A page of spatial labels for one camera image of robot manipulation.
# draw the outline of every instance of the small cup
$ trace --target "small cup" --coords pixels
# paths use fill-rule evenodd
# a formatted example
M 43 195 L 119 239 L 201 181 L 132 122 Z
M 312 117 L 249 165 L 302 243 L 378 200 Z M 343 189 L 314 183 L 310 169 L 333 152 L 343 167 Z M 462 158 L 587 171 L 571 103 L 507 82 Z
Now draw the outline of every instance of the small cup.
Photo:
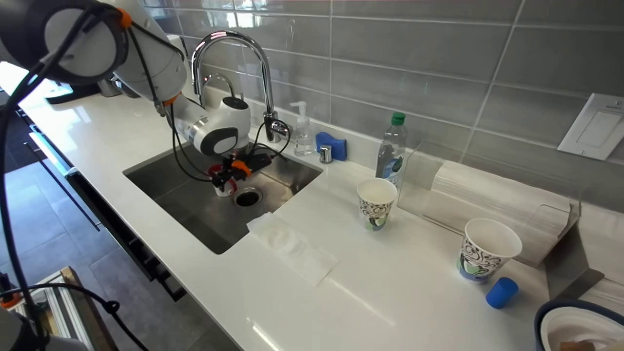
M 519 284 L 509 278 L 509 277 L 501 277 L 485 294 L 485 302 L 497 310 L 501 310 L 503 306 L 509 304 L 509 300 L 513 300 L 513 296 L 519 292 Z
M 509 226 L 472 218 L 464 226 L 458 269 L 466 278 L 483 280 L 522 251 L 522 239 Z
M 386 226 L 398 189 L 388 179 L 368 179 L 357 185 L 361 220 L 368 230 Z

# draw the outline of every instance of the water bottle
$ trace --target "water bottle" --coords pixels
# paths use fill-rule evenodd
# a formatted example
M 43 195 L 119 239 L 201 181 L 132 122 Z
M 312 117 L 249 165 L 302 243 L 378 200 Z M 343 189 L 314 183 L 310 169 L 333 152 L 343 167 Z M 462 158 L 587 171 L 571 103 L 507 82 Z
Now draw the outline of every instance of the water bottle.
M 390 179 L 394 185 L 400 185 L 400 171 L 405 158 L 405 115 L 392 113 L 390 126 L 384 132 L 382 146 L 376 156 L 376 177 Z

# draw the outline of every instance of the sink drain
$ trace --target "sink drain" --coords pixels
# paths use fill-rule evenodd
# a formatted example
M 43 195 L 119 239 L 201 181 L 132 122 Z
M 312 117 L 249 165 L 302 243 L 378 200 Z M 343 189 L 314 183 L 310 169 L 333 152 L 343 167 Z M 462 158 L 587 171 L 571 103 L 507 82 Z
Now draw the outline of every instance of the sink drain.
M 259 191 L 257 189 L 242 189 L 236 197 L 234 202 L 238 206 L 253 206 L 255 202 L 259 202 Z

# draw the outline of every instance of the paper cup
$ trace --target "paper cup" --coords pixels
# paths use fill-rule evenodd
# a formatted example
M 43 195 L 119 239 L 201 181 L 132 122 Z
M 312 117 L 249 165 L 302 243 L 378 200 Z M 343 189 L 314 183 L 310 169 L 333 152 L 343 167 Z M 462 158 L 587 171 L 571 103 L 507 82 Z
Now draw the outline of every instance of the paper cup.
M 368 179 L 357 187 L 361 222 L 368 230 L 386 226 L 398 189 L 388 179 Z
M 497 220 L 472 218 L 464 234 L 458 269 L 466 278 L 487 278 L 522 251 L 519 234 Z

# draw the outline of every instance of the floor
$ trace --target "floor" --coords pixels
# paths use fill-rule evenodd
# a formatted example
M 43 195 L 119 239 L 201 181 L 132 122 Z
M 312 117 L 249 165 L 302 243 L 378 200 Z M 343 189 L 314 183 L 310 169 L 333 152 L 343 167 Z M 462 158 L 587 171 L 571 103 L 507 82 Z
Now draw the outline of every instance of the floor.
M 154 351 L 234 351 L 236 343 L 187 294 L 173 302 L 131 257 L 84 218 L 45 173 L 29 163 L 8 173 L 12 224 L 29 282 L 70 265 L 84 286 L 121 302 L 121 317 Z M 4 239 L 0 271 L 8 271 Z M 121 351 L 136 349 L 115 321 L 99 312 Z

